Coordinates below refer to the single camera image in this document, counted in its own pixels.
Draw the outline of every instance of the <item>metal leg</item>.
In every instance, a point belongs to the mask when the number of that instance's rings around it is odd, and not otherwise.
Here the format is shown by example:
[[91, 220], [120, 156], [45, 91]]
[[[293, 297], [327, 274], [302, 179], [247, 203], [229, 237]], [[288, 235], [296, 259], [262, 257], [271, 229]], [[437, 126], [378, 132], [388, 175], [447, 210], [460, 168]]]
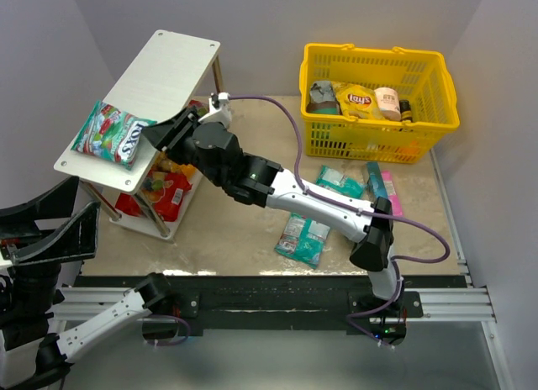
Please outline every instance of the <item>metal leg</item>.
[[101, 209], [107, 213], [107, 215], [114, 221], [118, 222], [121, 219], [121, 213], [116, 211], [112, 204], [107, 201], [105, 197], [89, 182], [79, 181], [80, 186], [84, 191], [86, 191], [90, 197], [96, 199], [101, 203]]
[[142, 191], [138, 191], [135, 195], [133, 195], [133, 199], [136, 201], [136, 203], [138, 203], [138, 206], [144, 215], [153, 221], [162, 237], [167, 237], [170, 235], [170, 229], [168, 229], [165, 222], [161, 219], [157, 212], [155, 212], [153, 205], [151, 205], [151, 202]]
[[221, 93], [224, 91], [224, 83], [222, 82], [222, 72], [220, 71], [220, 61], [218, 56], [215, 57], [212, 67], [215, 87], [217, 87], [217, 93]]

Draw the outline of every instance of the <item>yellow basket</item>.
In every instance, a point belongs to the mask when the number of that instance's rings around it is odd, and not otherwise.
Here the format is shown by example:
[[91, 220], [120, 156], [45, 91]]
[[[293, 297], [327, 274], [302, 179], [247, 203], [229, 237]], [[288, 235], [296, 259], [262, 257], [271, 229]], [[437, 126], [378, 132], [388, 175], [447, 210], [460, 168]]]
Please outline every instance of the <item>yellow basket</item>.
[[[307, 113], [309, 89], [319, 80], [391, 87], [409, 100], [414, 122]], [[414, 163], [460, 124], [454, 84], [439, 52], [308, 44], [299, 89], [307, 155]]]

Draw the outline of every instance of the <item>lay's chip bag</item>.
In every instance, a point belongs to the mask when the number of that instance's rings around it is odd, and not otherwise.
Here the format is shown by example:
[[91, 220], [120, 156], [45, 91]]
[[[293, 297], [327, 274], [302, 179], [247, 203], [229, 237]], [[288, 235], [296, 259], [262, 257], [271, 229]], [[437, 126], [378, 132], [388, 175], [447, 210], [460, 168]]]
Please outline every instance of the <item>lay's chip bag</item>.
[[332, 86], [343, 115], [359, 119], [385, 119], [372, 89], [345, 82], [332, 82]]

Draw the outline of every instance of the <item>teal snack bag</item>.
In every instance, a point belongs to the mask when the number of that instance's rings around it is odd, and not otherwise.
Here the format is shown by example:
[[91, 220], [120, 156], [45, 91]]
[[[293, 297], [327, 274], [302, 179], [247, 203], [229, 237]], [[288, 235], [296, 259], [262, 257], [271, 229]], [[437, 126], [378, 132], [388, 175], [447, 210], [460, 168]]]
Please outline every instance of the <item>teal snack bag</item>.
[[156, 123], [97, 101], [71, 150], [118, 163], [130, 170], [142, 129]]
[[[364, 187], [335, 169], [323, 166], [316, 185], [347, 197], [360, 198]], [[330, 227], [292, 213], [275, 246], [278, 254], [317, 268]]]

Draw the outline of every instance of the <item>pink package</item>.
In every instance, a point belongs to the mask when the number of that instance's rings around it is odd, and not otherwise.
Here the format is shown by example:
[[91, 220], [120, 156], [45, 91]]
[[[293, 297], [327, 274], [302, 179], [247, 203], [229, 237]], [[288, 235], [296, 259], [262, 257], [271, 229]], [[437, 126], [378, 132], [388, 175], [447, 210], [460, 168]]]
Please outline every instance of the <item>pink package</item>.
[[390, 202], [393, 205], [393, 215], [403, 216], [404, 213], [402, 212], [402, 205], [400, 204], [398, 195], [396, 195], [396, 190], [394, 189], [394, 184], [393, 184], [393, 177], [391, 176], [390, 171], [382, 171], [381, 178], [383, 179], [383, 183], [385, 184], [385, 189], [387, 190], [388, 199], [390, 199]]

